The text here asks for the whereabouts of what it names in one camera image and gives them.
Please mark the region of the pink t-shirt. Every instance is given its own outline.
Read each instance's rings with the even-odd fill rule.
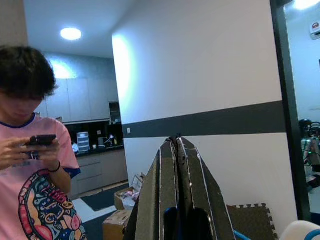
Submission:
[[[73,178],[80,173],[67,128],[38,116],[21,127],[0,122],[0,141],[55,134],[61,167]],[[49,178],[41,160],[0,170],[0,240],[85,240],[81,219],[68,197]]]

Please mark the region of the black door frame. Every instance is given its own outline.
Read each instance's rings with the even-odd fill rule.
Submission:
[[[293,0],[270,0],[282,102],[289,146],[292,181],[299,220],[311,221],[306,173],[302,156],[294,79],[284,6]]]

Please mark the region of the black wristband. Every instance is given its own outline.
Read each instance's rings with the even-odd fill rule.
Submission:
[[[53,171],[51,171],[51,170],[49,170],[49,169],[48,169],[48,170],[49,170],[50,173],[56,173],[56,172],[59,171],[60,167],[61,167],[61,163],[60,163],[60,161],[59,161],[59,166],[58,166],[58,168],[57,168],[56,170],[53,170]]]

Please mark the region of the person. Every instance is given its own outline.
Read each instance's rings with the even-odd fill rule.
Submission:
[[[67,197],[80,173],[69,132],[34,113],[55,88],[54,72],[38,50],[0,47],[1,240],[87,239]],[[38,135],[56,139],[50,146],[26,145]]]

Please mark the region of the blue handle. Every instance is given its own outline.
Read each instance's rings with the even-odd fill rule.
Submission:
[[[312,240],[314,237],[320,235],[320,229],[309,232],[309,234],[305,237],[304,240]]]
[[[237,232],[236,230],[233,230],[233,233],[236,237],[238,237],[242,240],[251,240],[250,238],[246,237],[245,235],[241,234],[240,232]]]

